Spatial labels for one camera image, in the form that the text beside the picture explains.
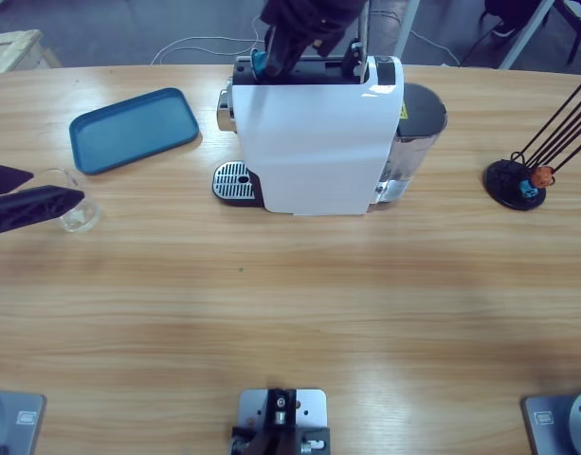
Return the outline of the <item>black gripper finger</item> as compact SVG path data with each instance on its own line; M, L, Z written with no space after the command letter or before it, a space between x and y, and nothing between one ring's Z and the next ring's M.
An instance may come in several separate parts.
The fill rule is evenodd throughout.
M0 234L59 218L84 197L83 191L54 185L0 195Z
M307 35L297 33L284 33L281 37L281 75L287 75L299 61L307 47L313 43L313 39Z
M292 63L292 35L282 26L270 26L265 34L264 73L277 78L290 71Z
M34 177L34 173L0 165L0 195L7 194Z

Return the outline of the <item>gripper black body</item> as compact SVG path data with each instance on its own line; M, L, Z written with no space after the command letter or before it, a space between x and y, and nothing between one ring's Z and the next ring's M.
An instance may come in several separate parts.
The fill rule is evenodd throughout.
M290 33L307 35L320 57L328 57L358 18L365 1L265 1L261 20L269 26L282 26Z

